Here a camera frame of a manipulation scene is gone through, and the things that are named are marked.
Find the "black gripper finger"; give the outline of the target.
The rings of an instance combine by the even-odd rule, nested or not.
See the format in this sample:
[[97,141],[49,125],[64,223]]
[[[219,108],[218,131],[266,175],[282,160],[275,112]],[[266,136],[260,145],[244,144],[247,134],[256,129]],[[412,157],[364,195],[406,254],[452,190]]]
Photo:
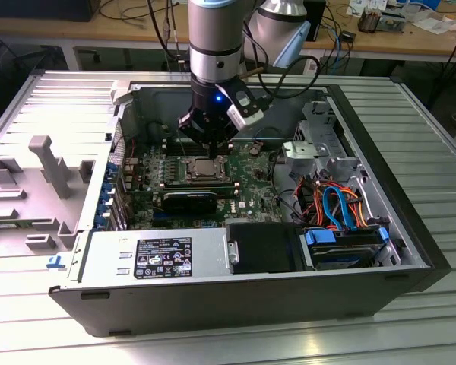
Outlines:
[[209,158],[214,157],[214,139],[205,114],[199,109],[190,109],[178,121],[179,130],[206,150]]
[[225,148],[228,141],[238,132],[237,128],[226,114],[217,113],[213,121],[214,134],[212,138],[212,158],[215,158],[220,149]]

